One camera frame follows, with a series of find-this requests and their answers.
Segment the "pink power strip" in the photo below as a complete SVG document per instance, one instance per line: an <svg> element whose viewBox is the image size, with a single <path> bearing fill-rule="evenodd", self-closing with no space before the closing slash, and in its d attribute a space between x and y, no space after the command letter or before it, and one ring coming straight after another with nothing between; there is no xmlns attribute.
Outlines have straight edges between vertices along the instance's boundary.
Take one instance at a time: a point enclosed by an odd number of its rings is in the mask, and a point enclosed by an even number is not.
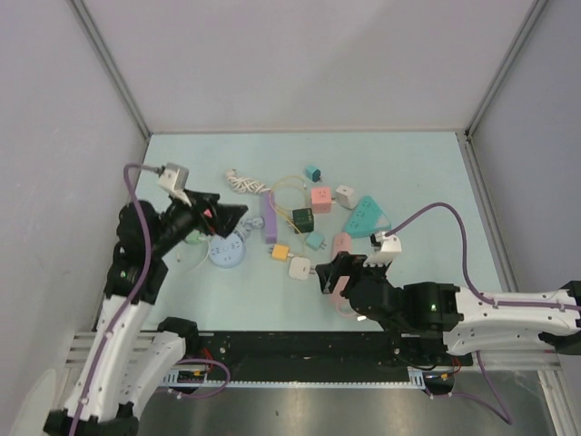
<svg viewBox="0 0 581 436"><path fill-rule="evenodd" d="M342 261L347 259L347 256L351 254L352 251L352 238L349 234L343 232L338 233L334 236L332 242L332 263L339 268L342 265ZM346 304L346 299L342 296L349 277L341 275L338 277L334 289L331 294L331 301L335 304L335 308L339 313L347 315L344 306Z"/></svg>

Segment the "blue round socket base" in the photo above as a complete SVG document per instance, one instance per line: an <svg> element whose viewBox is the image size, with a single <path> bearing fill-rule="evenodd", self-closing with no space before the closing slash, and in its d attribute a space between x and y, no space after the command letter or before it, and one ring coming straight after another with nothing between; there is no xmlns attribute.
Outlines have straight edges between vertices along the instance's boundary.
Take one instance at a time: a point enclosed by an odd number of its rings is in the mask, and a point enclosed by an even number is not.
<svg viewBox="0 0 581 436"><path fill-rule="evenodd" d="M218 267L231 269L240 264L245 255L243 239L237 233L228 237L214 237L209 245L209 258Z"/></svg>

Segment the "green small adapter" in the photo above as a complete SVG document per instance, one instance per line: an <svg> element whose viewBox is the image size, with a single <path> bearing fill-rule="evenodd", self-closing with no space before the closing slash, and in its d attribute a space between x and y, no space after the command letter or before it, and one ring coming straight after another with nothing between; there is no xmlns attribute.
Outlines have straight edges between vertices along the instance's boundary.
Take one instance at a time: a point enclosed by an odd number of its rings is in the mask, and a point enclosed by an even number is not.
<svg viewBox="0 0 581 436"><path fill-rule="evenodd" d="M184 238L187 244L200 244L205 241L205 236L199 231L193 231Z"/></svg>

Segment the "purple socket block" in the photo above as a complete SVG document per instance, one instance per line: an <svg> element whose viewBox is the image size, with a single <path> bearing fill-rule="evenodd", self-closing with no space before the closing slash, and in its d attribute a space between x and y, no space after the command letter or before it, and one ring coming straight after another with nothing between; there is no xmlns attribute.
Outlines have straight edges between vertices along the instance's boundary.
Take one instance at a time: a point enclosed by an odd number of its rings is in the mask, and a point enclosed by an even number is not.
<svg viewBox="0 0 581 436"><path fill-rule="evenodd" d="M277 214L271 205L270 191L262 194L261 207L262 218L264 219L264 237L268 244L275 244L277 242Z"/></svg>

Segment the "white charger plug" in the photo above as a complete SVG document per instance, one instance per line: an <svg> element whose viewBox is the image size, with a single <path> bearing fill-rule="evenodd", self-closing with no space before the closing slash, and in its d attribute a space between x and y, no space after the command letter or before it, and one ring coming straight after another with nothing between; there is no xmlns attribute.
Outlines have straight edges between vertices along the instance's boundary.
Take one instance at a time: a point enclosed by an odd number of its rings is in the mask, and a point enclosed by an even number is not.
<svg viewBox="0 0 581 436"><path fill-rule="evenodd" d="M288 270L288 275L291 277L291 279L306 281L315 274L315 267L312 265L309 258L300 256L291 258Z"/></svg>

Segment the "teal power strip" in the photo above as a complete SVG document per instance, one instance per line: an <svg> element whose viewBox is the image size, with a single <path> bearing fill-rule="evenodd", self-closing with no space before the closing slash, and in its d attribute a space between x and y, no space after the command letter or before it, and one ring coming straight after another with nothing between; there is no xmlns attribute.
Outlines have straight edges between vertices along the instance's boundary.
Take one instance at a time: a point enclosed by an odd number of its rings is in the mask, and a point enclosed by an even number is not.
<svg viewBox="0 0 581 436"><path fill-rule="evenodd" d="M376 232L389 231L391 221L370 195L364 195L343 227L351 238L365 238Z"/></svg>

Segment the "dark green charger block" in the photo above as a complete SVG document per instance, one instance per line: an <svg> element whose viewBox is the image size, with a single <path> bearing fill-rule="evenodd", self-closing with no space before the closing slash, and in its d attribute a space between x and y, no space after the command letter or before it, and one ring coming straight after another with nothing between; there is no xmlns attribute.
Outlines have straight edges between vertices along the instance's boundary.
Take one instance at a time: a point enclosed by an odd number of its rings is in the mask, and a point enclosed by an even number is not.
<svg viewBox="0 0 581 436"><path fill-rule="evenodd" d="M294 209L291 221L295 233L311 233L314 231L314 215L310 207Z"/></svg>

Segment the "yellow plug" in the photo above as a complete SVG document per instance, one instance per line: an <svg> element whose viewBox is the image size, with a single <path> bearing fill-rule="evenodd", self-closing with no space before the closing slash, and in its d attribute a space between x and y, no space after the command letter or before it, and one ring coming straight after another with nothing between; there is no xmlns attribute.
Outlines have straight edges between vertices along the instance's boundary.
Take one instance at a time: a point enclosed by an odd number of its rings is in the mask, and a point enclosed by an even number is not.
<svg viewBox="0 0 581 436"><path fill-rule="evenodd" d="M286 262L291 259L294 254L291 253L291 249L288 245L275 243L270 249L269 254L272 260L278 262Z"/></svg>

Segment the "pink cube socket adapter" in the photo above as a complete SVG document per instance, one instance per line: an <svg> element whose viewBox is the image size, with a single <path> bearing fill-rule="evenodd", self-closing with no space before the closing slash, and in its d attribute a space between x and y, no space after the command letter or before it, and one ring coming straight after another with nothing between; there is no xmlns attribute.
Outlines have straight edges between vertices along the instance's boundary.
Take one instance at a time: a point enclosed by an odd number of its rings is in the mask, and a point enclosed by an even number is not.
<svg viewBox="0 0 581 436"><path fill-rule="evenodd" d="M334 202L331 189L328 186L313 187L310 202L314 214L330 213Z"/></svg>

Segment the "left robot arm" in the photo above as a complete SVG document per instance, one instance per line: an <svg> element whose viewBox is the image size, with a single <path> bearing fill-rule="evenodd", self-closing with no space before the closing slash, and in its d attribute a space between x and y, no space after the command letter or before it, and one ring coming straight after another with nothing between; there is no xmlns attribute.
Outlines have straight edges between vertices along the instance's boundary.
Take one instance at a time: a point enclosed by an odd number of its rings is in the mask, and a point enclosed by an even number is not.
<svg viewBox="0 0 581 436"><path fill-rule="evenodd" d="M161 213L144 200L119 212L117 244L107 273L94 342L64 406L50 411L48 435L134 435L147 402L177 362L201 351L195 322L168 317L136 363L131 354L167 275L164 256L194 231L227 237L246 214L217 193L185 190Z"/></svg>

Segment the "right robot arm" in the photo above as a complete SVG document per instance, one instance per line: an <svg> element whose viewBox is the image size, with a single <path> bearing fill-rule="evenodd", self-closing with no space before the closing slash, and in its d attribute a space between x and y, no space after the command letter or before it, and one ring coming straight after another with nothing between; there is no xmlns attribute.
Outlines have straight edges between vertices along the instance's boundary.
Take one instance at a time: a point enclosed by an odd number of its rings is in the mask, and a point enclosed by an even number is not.
<svg viewBox="0 0 581 436"><path fill-rule="evenodd" d="M394 254L339 252L315 268L320 289L346 299L357 314L391 334L420 337L419 355L440 364L449 355L549 345L580 353L580 283L541 293L486 295L453 283L388 280Z"/></svg>

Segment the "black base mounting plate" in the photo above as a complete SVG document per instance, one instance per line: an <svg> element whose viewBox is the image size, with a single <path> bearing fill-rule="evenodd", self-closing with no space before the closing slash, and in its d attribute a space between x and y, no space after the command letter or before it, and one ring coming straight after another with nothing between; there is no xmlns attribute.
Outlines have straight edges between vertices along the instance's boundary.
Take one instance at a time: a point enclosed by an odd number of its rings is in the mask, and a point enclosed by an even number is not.
<svg viewBox="0 0 581 436"><path fill-rule="evenodd" d="M370 357L380 362L410 363L427 369L473 364L468 354L454 357L440 339L392 336L387 332L198 332L186 341L186 353L207 350L214 358Z"/></svg>

